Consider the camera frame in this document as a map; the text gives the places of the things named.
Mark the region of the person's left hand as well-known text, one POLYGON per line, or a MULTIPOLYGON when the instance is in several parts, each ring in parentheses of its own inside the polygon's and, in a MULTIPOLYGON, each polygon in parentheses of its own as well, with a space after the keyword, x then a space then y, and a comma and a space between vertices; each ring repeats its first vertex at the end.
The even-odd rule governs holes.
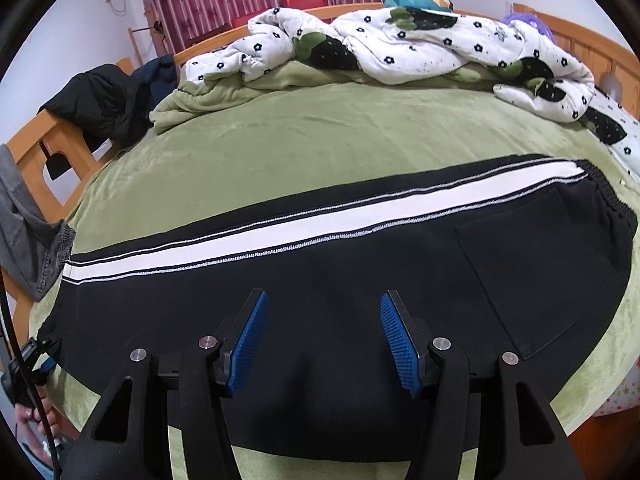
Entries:
MULTIPOLYGON (((44 414, 49 424, 50 433, 53 439, 56 439, 60 433, 60 427, 56 421, 55 410, 49 401, 45 388, 39 388, 40 401, 42 403, 44 414)), ((15 404, 14 416, 16 420, 16 435, 33 456, 41 463, 51 467, 52 457, 48 451, 49 445, 46 445, 47 435, 46 427, 42 422, 36 408, 28 408, 22 404, 15 404)))

